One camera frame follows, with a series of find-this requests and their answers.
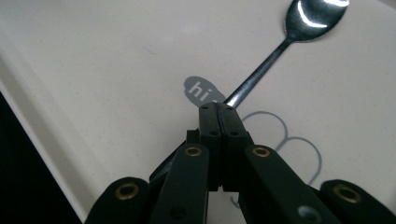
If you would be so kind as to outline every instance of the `white table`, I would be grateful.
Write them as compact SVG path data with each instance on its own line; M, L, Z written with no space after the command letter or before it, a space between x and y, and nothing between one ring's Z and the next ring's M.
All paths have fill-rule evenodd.
M289 4L1 1L0 91L85 220L111 182L148 180L198 126L184 81L205 78L229 95L284 38ZM256 144L276 147L284 137L268 113L289 136L312 143L322 158L313 187L345 179L396 213L390 5L352 1L328 35L293 44L238 112L264 111L245 121ZM305 141L289 141L279 153L305 182L318 170ZM243 223L231 196L211 194L208 223Z

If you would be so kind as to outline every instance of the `dark oval label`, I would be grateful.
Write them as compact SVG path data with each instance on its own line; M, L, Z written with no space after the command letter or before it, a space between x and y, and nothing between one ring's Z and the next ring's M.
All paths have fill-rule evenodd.
M208 80L202 77L188 77L184 81L184 94L196 106L210 102L224 102L224 95Z

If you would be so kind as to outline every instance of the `metal spoon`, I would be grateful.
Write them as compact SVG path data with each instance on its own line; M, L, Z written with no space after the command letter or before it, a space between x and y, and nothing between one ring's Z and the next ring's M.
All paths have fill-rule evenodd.
M328 33L341 20L348 5L349 0L294 0L285 19L285 40L224 104L237 108L291 43L314 40Z

